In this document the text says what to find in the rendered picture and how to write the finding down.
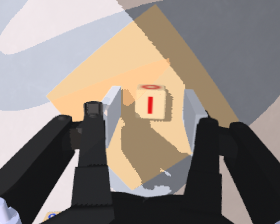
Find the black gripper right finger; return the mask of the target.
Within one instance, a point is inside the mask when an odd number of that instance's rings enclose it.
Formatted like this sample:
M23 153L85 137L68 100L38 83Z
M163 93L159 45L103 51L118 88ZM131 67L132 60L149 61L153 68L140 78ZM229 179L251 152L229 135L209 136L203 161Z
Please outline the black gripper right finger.
M176 224L223 224L219 151L252 223L280 224L280 162L251 128L219 126L193 89L184 89L182 120L193 156Z

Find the peach flat mat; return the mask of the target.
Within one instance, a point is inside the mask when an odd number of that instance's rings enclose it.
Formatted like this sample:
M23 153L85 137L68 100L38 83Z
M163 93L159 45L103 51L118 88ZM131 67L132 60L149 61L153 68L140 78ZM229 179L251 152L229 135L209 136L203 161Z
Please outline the peach flat mat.
M135 117L138 84L164 85L165 118ZM83 103L121 86L121 116L107 150L108 166L131 189L193 152L182 122L184 89L193 89L219 126L238 118L192 50L153 5L101 46L47 98L61 114L83 120Z

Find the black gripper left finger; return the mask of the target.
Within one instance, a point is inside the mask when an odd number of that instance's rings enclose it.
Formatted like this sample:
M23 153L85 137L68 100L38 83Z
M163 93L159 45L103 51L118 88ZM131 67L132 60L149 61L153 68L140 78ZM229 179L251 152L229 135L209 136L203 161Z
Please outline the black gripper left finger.
M67 224L115 224L106 148L121 116L121 86L83 111L81 121L55 116L1 167L0 224L32 224L79 148Z

